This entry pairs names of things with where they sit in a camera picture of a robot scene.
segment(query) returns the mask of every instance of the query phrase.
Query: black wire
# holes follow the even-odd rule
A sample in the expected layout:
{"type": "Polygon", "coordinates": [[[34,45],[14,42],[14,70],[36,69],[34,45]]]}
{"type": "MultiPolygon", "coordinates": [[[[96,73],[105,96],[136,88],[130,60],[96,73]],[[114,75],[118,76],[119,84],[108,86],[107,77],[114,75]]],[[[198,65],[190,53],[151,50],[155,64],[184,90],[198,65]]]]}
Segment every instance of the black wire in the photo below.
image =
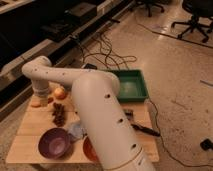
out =
{"type": "Polygon", "coordinates": [[[176,157],[173,156],[173,154],[166,147],[164,138],[163,138],[162,133],[161,133],[161,128],[160,128],[159,123],[158,123],[158,115],[159,115],[158,108],[157,108],[156,104],[151,99],[149,99],[149,102],[155,108],[155,124],[156,124],[156,127],[158,129],[158,132],[161,135],[160,139],[161,139],[161,142],[162,142],[163,149],[167,152],[167,154],[169,155],[169,157],[172,158],[174,161],[178,162],[180,165],[182,165],[184,167],[213,167],[213,165],[210,165],[210,164],[189,165],[189,164],[186,164],[186,163],[182,162],[181,160],[179,160],[179,159],[177,159],[176,157]]]}
{"type": "MultiPolygon", "coordinates": [[[[112,44],[111,44],[110,39],[107,38],[104,33],[97,32],[97,34],[99,34],[99,37],[104,44],[106,44],[108,47],[110,46],[112,48],[112,44]]],[[[123,62],[121,62],[120,64],[125,64],[127,69],[129,69],[127,62],[136,62],[137,61],[137,57],[135,57],[135,56],[130,56],[130,55],[129,56],[120,56],[117,53],[115,53],[113,50],[112,50],[112,53],[110,54],[110,56],[115,56],[115,57],[118,57],[119,59],[121,59],[123,62]],[[125,58],[133,58],[133,60],[132,61],[131,60],[125,60],[125,58]]]]}
{"type": "Polygon", "coordinates": [[[193,42],[193,41],[190,41],[190,40],[178,39],[178,38],[175,37],[175,36],[172,36],[172,35],[169,35],[169,34],[165,34],[165,33],[160,33],[160,32],[154,31],[154,30],[148,28],[147,26],[145,26],[145,25],[139,23],[138,20],[137,20],[137,17],[136,17],[135,12],[134,12],[134,18],[135,18],[135,21],[136,21],[136,24],[137,24],[137,25],[143,27],[144,29],[148,30],[149,32],[151,32],[151,33],[153,33],[153,34],[157,34],[157,35],[161,35],[161,36],[169,37],[169,38],[172,38],[172,39],[181,40],[181,41],[184,41],[184,42],[187,42],[187,43],[191,43],[191,44],[195,44],[195,45],[199,45],[199,46],[203,46],[203,47],[207,47],[207,48],[213,49],[212,46],[204,45],[204,44],[197,43],[197,42],[193,42]]]}
{"type": "Polygon", "coordinates": [[[112,47],[108,46],[109,49],[106,49],[106,48],[103,47],[101,41],[99,41],[99,40],[97,40],[97,39],[95,39],[95,38],[93,38],[93,40],[95,40],[96,42],[99,43],[99,45],[100,45],[100,54],[103,55],[103,56],[105,56],[105,59],[104,59],[105,64],[106,64],[106,65],[110,65],[110,66],[117,66],[117,68],[120,70],[120,66],[119,66],[119,64],[117,63],[117,61],[111,57],[112,47]],[[102,51],[102,49],[107,50],[108,53],[105,54],[105,53],[102,51]],[[107,61],[108,58],[111,59],[111,60],[115,63],[115,65],[109,64],[108,61],[107,61]]]}
{"type": "Polygon", "coordinates": [[[137,57],[133,56],[133,55],[128,55],[128,56],[120,56],[117,53],[115,53],[113,51],[112,48],[112,44],[110,39],[104,34],[104,32],[96,32],[95,36],[98,36],[98,38],[100,39],[95,39],[92,38],[93,40],[95,40],[96,42],[98,42],[98,44],[100,45],[100,52],[97,53],[91,53],[89,51],[89,49],[85,46],[83,46],[80,43],[80,40],[78,39],[78,37],[73,37],[71,35],[71,38],[75,41],[75,43],[78,45],[78,47],[80,48],[81,52],[82,52],[82,56],[83,56],[83,62],[85,62],[86,58],[88,57],[92,57],[95,58],[96,60],[98,60],[100,63],[102,63],[107,69],[111,68],[109,66],[117,66],[117,68],[120,70],[120,65],[124,64],[126,66],[127,69],[129,69],[127,62],[136,62],[137,61],[137,57]],[[95,57],[95,55],[101,55],[102,57],[104,57],[104,61],[102,62],[101,60],[99,60],[98,58],[95,57]],[[120,60],[122,60],[122,62],[117,62],[114,57],[119,58],[120,60]]]}
{"type": "Polygon", "coordinates": [[[86,60],[85,53],[84,53],[84,50],[86,50],[86,51],[89,53],[89,56],[90,56],[90,57],[96,59],[96,60],[99,61],[101,64],[103,64],[107,69],[110,69],[110,70],[111,70],[111,68],[108,67],[104,62],[102,62],[100,59],[96,58],[96,57],[89,51],[89,49],[88,49],[87,47],[85,47],[84,45],[82,45],[82,44],[80,43],[80,40],[79,40],[79,39],[73,38],[72,35],[71,35],[70,38],[71,38],[72,40],[74,40],[75,43],[76,43],[76,44],[78,45],[78,47],[80,48],[81,53],[82,53],[82,56],[83,56],[83,62],[85,62],[85,60],[86,60]]]}
{"type": "Polygon", "coordinates": [[[208,86],[213,87],[213,84],[212,84],[212,83],[209,83],[209,82],[207,82],[207,81],[200,80],[200,82],[203,83],[203,84],[206,84],[206,85],[208,85],[208,86]]]}
{"type": "Polygon", "coordinates": [[[122,63],[125,64],[126,68],[129,69],[129,67],[128,67],[128,65],[127,65],[127,62],[124,60],[124,58],[121,58],[120,56],[117,56],[117,55],[113,52],[111,41],[110,41],[110,39],[108,39],[108,38],[104,35],[104,33],[100,35],[100,39],[101,39],[101,41],[102,41],[106,46],[108,46],[108,47],[111,49],[110,55],[112,56],[112,53],[113,53],[114,56],[115,56],[115,57],[118,57],[119,59],[121,59],[121,60],[123,61],[122,63]]]}

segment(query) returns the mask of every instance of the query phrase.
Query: speckled floor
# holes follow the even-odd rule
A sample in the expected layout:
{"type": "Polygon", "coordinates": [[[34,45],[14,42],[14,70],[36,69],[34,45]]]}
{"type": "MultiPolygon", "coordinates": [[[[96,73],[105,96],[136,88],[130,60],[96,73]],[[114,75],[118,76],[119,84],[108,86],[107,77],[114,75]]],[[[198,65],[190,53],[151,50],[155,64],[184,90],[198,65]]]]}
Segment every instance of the speckled floor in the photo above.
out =
{"type": "MultiPolygon", "coordinates": [[[[166,12],[153,13],[153,22],[170,25],[166,18],[187,19],[189,15],[180,7],[181,2],[174,1],[165,6],[166,12]]],[[[120,55],[135,55],[138,61],[129,64],[131,68],[143,71],[149,94],[159,109],[159,125],[166,147],[172,155],[188,165],[213,165],[212,151],[202,151],[199,144],[205,138],[213,140],[213,87],[200,83],[205,80],[213,83],[213,50],[210,48],[186,43],[168,37],[153,34],[139,26],[135,21],[145,23],[149,19],[145,14],[127,13],[121,23],[113,25],[106,33],[113,44],[113,49],[120,55]]],[[[190,36],[197,41],[198,33],[190,36]]],[[[98,45],[89,45],[91,52],[97,52],[98,45]]],[[[101,64],[95,60],[88,62],[101,64]]],[[[29,165],[5,164],[5,157],[23,116],[27,101],[0,124],[0,170],[34,170],[29,165]]],[[[160,162],[155,163],[158,171],[211,171],[209,167],[183,167],[162,148],[157,140],[160,162]]],[[[95,171],[100,166],[64,165],[51,170],[95,171]]]]}

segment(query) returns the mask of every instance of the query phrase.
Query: green tray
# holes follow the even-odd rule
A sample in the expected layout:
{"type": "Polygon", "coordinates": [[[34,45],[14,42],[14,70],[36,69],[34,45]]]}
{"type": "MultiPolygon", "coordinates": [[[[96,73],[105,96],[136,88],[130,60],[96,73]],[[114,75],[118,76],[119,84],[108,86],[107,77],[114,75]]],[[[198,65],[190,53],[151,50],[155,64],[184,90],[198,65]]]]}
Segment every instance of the green tray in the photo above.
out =
{"type": "Polygon", "coordinates": [[[120,80],[120,102],[143,102],[149,98],[141,70],[110,70],[120,80]]]}

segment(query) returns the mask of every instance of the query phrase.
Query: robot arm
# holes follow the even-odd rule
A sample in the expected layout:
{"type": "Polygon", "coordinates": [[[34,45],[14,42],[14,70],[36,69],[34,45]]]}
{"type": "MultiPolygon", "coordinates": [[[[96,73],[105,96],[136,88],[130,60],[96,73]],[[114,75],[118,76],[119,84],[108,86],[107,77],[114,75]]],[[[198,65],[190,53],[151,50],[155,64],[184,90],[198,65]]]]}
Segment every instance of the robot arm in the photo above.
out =
{"type": "Polygon", "coordinates": [[[103,71],[50,66],[48,58],[39,57],[22,71],[40,96],[47,93],[48,81],[72,86],[74,106],[104,170],[154,171],[117,101],[118,78],[103,71]]]}

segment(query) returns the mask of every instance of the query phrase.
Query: desk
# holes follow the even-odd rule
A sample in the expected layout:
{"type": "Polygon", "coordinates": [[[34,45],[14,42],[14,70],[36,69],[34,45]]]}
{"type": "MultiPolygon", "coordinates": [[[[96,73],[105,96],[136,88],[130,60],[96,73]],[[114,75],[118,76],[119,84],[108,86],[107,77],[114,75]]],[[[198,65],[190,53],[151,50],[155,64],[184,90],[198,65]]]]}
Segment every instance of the desk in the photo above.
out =
{"type": "MultiPolygon", "coordinates": [[[[51,89],[54,89],[55,87],[57,87],[57,84],[51,84],[51,89]]],[[[47,107],[32,108],[30,103],[34,98],[36,97],[33,96],[29,102],[22,123],[8,153],[6,162],[26,164],[91,163],[91,161],[89,161],[83,153],[83,140],[77,141],[74,144],[74,153],[71,156],[68,155],[64,157],[63,159],[46,159],[40,155],[38,151],[38,142],[40,137],[44,132],[56,126],[52,122],[52,103],[48,104],[47,107]]],[[[54,102],[65,105],[65,112],[67,114],[67,121],[64,126],[65,129],[69,123],[79,120],[79,117],[74,112],[74,106],[72,105],[72,98],[70,94],[68,94],[68,97],[65,100],[58,101],[54,99],[54,102]]],[[[152,127],[146,105],[143,103],[125,103],[122,104],[122,107],[125,109],[133,109],[134,117],[137,122],[144,126],[150,128],[152,127]]],[[[152,162],[159,161],[155,138],[141,132],[137,132],[137,136],[140,139],[142,146],[144,147],[150,160],[152,162]]]]}

